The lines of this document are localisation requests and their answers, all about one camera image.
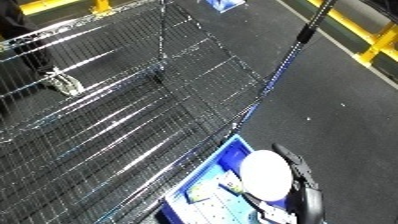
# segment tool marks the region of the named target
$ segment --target white ball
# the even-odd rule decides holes
[[[263,201],[278,201],[288,193],[293,175],[287,162],[277,153],[258,150],[245,157],[240,176],[246,192]]]

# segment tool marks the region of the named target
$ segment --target white sneaker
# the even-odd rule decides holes
[[[43,85],[53,87],[66,96],[76,96],[84,92],[84,87],[79,80],[63,73],[57,67],[54,67],[51,71],[40,74],[39,78]]]

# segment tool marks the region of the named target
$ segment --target shopping cart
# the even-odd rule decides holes
[[[57,65],[86,84],[75,98],[42,90],[12,54],[15,43],[3,42],[1,69],[10,77],[1,96],[0,222],[148,219],[166,192],[239,133],[334,2],[325,1],[266,77],[165,0],[28,40],[45,40]]]

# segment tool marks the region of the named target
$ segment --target robotic hand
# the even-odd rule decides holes
[[[273,144],[272,149],[289,164],[293,173],[293,186],[286,197],[286,211],[245,193],[246,200],[256,208],[259,220],[272,220],[281,224],[323,224],[322,192],[311,176],[311,169],[301,156],[285,147]]]

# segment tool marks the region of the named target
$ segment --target blue basket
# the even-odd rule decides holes
[[[192,202],[187,192],[198,183],[218,181],[232,170],[239,177],[242,160],[253,149],[238,135],[230,138],[204,163],[197,167],[165,197],[162,208],[173,223],[256,223],[256,212],[241,194],[234,194],[222,186],[215,187],[207,199]]]

